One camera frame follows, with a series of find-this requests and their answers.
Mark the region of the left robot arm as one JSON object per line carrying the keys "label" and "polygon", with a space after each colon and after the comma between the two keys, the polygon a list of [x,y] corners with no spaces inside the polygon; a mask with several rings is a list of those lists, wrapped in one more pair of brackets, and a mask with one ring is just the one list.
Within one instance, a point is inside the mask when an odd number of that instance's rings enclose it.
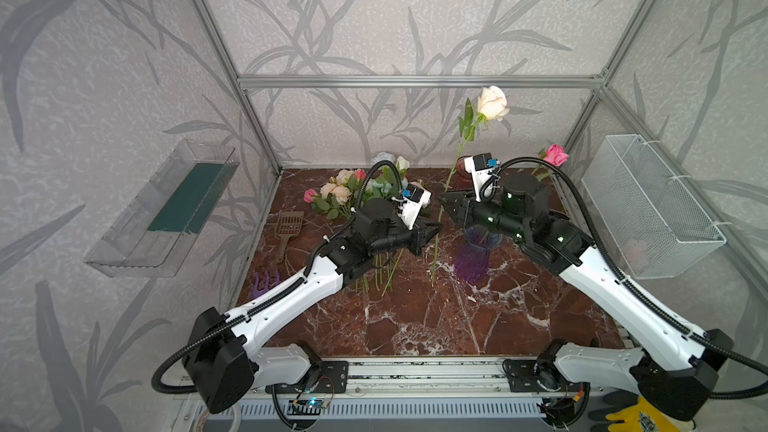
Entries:
{"label": "left robot arm", "polygon": [[321,359],[307,346],[269,346],[270,339],[316,303],[372,269],[378,255],[407,250],[418,256],[441,231],[423,219],[431,201],[423,187],[395,182],[391,199],[358,200],[354,215],[310,254],[306,266],[276,288],[225,313],[211,307],[195,320],[186,346],[156,369],[161,394],[199,394],[212,414],[235,405],[252,388],[309,379]]}

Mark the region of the pink rose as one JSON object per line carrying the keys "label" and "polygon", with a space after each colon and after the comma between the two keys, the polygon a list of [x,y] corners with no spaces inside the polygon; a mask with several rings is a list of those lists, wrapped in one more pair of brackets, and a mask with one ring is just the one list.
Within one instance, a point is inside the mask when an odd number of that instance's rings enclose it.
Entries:
{"label": "pink rose", "polygon": [[[565,164],[569,160],[570,156],[565,152],[562,146],[558,144],[552,144],[548,148],[542,149],[539,152],[539,158],[553,166],[559,167]],[[548,178],[550,174],[551,171],[547,167],[541,165],[537,165],[533,172],[533,176],[539,182],[542,182]]]}

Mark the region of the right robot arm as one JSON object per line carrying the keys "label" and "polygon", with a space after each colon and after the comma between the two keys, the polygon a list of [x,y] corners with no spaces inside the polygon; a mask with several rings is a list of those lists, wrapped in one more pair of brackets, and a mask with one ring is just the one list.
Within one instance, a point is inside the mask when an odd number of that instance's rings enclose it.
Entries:
{"label": "right robot arm", "polygon": [[612,350],[557,341],[543,354],[550,375],[638,394],[668,417],[690,421],[710,400],[764,396],[766,384],[736,391],[715,389],[718,371],[735,361],[761,374],[767,367],[733,349],[719,329],[706,331],[648,294],[612,260],[591,216],[580,229],[550,207],[550,190],[530,175],[481,154],[466,167],[470,189],[439,195],[442,208],[461,228],[481,226],[511,238],[530,260],[579,289],[637,340],[638,347]]}

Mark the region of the blue purple glass vase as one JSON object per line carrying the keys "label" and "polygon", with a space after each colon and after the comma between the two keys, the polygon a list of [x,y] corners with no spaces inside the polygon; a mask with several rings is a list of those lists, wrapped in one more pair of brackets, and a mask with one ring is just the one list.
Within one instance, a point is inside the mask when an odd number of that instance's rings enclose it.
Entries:
{"label": "blue purple glass vase", "polygon": [[478,283],[489,272],[491,253],[503,243],[504,236],[481,225],[465,230],[465,243],[454,260],[455,275],[465,282]]}

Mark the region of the cream rose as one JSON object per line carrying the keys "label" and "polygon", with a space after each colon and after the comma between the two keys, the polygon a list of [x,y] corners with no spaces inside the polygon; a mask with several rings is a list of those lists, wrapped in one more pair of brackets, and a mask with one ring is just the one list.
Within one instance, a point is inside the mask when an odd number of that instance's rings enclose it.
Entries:
{"label": "cream rose", "polygon": [[471,99],[466,100],[464,111],[458,116],[458,152],[444,183],[444,192],[450,190],[451,182],[456,174],[456,162],[463,156],[466,146],[476,139],[480,127],[488,122],[501,121],[508,112],[506,95],[497,86],[483,87],[475,102]]}

